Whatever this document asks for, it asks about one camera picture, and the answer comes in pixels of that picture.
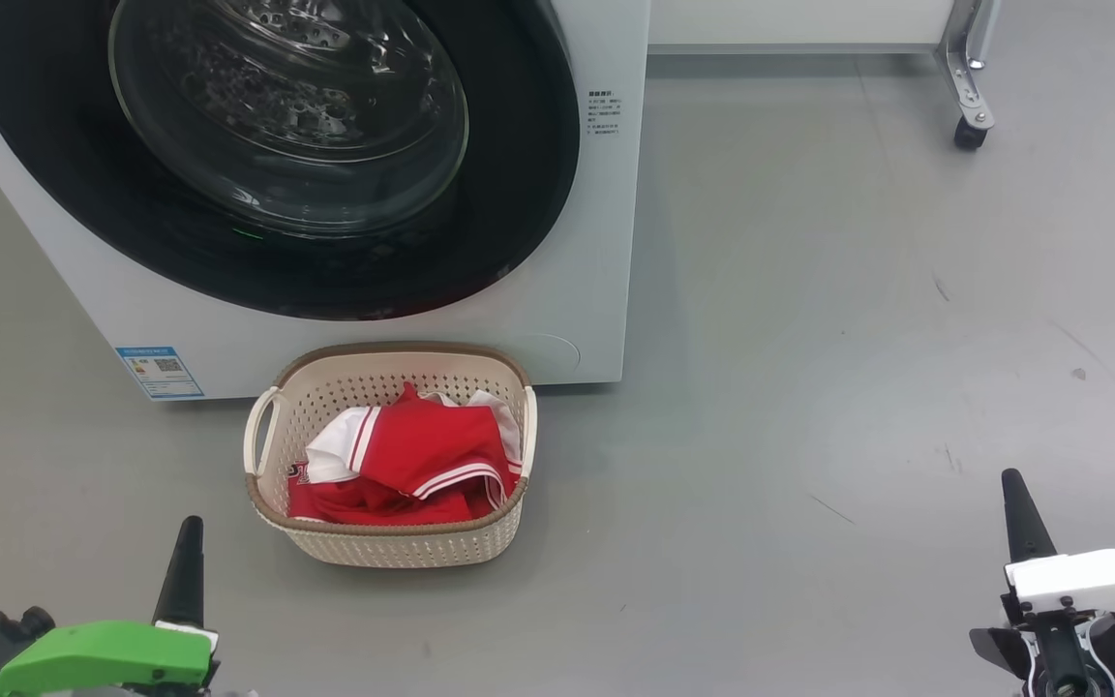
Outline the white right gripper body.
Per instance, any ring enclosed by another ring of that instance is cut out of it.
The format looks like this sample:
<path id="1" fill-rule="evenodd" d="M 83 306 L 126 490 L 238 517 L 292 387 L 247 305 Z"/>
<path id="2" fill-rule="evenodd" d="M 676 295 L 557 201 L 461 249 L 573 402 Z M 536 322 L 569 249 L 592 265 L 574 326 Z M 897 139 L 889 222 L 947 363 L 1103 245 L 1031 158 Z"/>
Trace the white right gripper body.
<path id="1" fill-rule="evenodd" d="M 1034 613 L 1061 612 L 1065 599 L 1080 612 L 1115 613 L 1115 550 L 1011 563 L 1005 574 L 1019 603 Z"/>

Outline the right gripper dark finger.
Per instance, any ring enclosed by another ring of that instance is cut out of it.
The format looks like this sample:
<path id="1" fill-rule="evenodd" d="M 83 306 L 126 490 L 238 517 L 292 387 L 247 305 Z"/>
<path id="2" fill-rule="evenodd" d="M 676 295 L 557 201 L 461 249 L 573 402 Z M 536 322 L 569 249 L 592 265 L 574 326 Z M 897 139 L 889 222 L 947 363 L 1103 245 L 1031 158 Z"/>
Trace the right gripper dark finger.
<path id="1" fill-rule="evenodd" d="M 1018 469 L 1001 472 L 1006 538 L 1010 563 L 1057 556 L 1056 544 L 1045 525 L 1030 490 Z"/>

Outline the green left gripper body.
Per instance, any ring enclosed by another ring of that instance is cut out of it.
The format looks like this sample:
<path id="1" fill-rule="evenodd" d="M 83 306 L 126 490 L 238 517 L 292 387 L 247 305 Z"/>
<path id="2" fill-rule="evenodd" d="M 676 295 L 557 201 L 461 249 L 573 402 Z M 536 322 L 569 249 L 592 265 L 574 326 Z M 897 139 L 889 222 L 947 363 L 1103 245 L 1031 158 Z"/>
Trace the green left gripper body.
<path id="1" fill-rule="evenodd" d="M 59 627 L 0 670 L 0 697 L 43 697 L 105 685 L 202 687 L 214 643 L 203 632 L 129 621 Z"/>

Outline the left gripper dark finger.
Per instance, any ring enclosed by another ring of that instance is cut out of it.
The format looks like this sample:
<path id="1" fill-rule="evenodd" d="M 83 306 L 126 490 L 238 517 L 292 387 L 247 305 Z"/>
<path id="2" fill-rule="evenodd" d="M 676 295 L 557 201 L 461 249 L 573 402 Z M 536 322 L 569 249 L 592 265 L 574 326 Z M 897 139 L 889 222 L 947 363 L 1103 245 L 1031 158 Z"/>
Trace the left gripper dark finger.
<path id="1" fill-rule="evenodd" d="M 198 516 L 182 521 L 171 552 L 166 575 L 152 622 L 203 629 L 204 623 L 204 524 Z"/>

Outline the red lettered jersey garment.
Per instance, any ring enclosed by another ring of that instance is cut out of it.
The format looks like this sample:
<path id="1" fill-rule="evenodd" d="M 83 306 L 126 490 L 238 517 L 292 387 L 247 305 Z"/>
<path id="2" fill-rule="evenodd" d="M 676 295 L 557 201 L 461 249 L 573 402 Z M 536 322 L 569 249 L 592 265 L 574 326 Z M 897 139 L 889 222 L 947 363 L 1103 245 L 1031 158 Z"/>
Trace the red lettered jersey garment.
<path id="1" fill-rule="evenodd" d="M 388 464 L 353 480 L 317 482 L 307 463 L 287 472 L 287 516 L 369 527 L 464 524 L 504 507 L 521 473 L 487 462 Z"/>

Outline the red and white striped garment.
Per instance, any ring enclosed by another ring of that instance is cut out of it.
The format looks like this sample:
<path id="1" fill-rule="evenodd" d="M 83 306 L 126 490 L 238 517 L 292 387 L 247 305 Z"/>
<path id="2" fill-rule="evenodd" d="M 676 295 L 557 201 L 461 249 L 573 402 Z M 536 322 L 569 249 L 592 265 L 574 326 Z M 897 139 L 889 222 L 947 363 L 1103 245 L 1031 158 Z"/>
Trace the red and white striped garment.
<path id="1" fill-rule="evenodd" d="M 342 410 L 306 446 L 306 480 L 363 480 L 411 498 L 482 480 L 501 504 L 524 472 L 522 430 L 507 401 L 474 393 L 457 403 L 404 384 L 397 401 Z"/>

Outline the black glass washing machine door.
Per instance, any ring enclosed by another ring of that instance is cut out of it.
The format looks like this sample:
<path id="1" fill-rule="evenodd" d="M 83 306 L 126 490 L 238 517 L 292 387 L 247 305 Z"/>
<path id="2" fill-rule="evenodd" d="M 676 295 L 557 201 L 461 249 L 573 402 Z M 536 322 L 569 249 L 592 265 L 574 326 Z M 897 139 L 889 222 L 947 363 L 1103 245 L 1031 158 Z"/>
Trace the black glass washing machine door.
<path id="1" fill-rule="evenodd" d="M 112 85 L 118 4 L 0 0 L 0 136 L 59 207 L 174 283 L 310 320 L 430 312 L 523 263 L 566 202 L 579 101 L 549 0 L 404 0 L 460 76 L 467 151 L 428 207 L 353 235 L 256 224 L 161 164 Z"/>

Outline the cream perforated laundry basket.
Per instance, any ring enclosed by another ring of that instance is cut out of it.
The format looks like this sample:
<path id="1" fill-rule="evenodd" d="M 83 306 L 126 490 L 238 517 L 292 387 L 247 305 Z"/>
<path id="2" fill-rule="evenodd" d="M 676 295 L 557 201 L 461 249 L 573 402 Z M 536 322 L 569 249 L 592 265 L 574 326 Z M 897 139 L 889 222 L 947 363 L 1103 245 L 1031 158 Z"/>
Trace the cream perforated laundry basket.
<path id="1" fill-rule="evenodd" d="M 467 403 L 478 393 L 504 401 L 518 425 L 518 480 L 500 507 L 465 522 L 350 525 L 295 519 L 288 482 L 306 446 L 349 408 L 374 416 L 411 385 Z M 243 436 L 248 496 L 256 516 L 323 563 L 367 568 L 442 568 L 500 556 L 521 524 L 534 464 L 539 401 L 530 376 L 498 348 L 468 343 L 357 343 L 301 354 L 256 397 Z"/>

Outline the stainless steel washing machine drum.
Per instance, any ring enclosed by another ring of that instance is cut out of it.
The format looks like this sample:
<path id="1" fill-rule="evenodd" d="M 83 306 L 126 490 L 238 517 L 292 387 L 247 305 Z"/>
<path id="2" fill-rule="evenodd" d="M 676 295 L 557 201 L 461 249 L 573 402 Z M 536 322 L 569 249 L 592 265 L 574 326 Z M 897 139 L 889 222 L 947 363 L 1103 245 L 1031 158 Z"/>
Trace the stainless steel washing machine drum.
<path id="1" fill-rule="evenodd" d="M 119 0 L 107 57 L 161 164 L 288 233 L 397 224 L 467 151 L 460 76 L 404 0 Z"/>

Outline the white front-load washing machine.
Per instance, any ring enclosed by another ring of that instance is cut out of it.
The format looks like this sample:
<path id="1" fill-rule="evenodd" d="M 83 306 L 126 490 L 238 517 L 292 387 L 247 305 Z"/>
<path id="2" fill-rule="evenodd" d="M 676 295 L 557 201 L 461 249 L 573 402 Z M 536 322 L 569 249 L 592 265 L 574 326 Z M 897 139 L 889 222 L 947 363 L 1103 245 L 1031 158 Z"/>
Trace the white front-load washing machine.
<path id="1" fill-rule="evenodd" d="M 21 375 L 37 352 L 6 339 L 22 337 L 26 323 L 59 318 L 47 307 L 54 292 L 25 282 L 18 253 L 32 241 L 112 354 L 118 357 L 116 346 L 172 346 L 204 400 L 253 398 L 284 364 L 327 346 L 471 343 L 518 361 L 514 340 L 531 333 L 562 337 L 581 354 L 568 380 L 539 384 L 615 383 L 626 345 L 650 2 L 549 4 L 579 101 L 576 171 L 544 241 L 500 281 L 430 312 L 382 320 L 310 320 L 226 303 L 122 256 L 59 207 L 0 136 L 0 358 L 13 360 Z M 586 91 L 622 98 L 619 136 L 585 136 Z"/>

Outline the blue energy label sticker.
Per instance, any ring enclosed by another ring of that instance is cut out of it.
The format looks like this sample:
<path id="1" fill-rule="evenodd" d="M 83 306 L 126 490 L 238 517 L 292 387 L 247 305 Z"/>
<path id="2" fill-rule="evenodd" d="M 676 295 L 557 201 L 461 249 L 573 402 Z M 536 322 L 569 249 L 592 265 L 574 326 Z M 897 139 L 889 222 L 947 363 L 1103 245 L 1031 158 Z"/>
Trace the blue energy label sticker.
<path id="1" fill-rule="evenodd" d="M 116 346 L 115 352 L 151 401 L 204 400 L 203 389 L 172 346 Z"/>

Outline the round drain filter cover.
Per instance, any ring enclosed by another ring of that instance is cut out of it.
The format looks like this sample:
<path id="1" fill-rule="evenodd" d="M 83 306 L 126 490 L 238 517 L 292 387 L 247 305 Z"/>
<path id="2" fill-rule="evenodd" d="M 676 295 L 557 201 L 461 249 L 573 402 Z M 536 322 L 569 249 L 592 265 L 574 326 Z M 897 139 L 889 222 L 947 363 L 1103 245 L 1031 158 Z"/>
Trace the round drain filter cover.
<path id="1" fill-rule="evenodd" d="M 549 333 L 531 333 L 514 340 L 513 356 L 534 383 L 563 383 L 576 372 L 581 354 L 574 343 Z"/>

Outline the silver metal partition leg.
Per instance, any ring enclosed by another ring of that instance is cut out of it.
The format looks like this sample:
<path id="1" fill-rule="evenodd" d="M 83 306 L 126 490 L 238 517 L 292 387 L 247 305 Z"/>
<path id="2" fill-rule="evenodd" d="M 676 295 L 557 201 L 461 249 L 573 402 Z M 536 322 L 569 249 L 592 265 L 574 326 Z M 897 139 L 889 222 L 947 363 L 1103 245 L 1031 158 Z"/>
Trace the silver metal partition leg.
<path id="1" fill-rule="evenodd" d="M 995 125 L 977 76 L 986 66 L 1001 4 L 1004 0 L 952 0 L 941 41 L 934 49 L 963 112 L 966 127 L 977 132 L 990 130 Z"/>

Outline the white partition panel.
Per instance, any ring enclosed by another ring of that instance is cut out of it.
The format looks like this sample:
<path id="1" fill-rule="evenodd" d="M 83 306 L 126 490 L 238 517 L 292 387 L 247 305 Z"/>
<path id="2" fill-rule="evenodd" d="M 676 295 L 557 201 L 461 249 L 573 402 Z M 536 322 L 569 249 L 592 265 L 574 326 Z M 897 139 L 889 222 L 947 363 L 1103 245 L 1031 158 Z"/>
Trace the white partition panel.
<path id="1" fill-rule="evenodd" d="M 915 54 L 954 0 L 651 0 L 649 54 Z"/>

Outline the black text notice sticker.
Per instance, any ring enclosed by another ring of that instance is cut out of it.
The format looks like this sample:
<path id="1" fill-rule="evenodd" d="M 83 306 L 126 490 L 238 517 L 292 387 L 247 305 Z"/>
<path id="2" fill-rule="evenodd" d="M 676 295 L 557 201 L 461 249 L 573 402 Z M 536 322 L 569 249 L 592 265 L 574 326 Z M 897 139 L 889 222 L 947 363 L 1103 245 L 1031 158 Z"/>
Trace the black text notice sticker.
<path id="1" fill-rule="evenodd" d="M 622 133 L 623 100 L 615 91 L 586 91 L 585 136 L 612 137 Z"/>

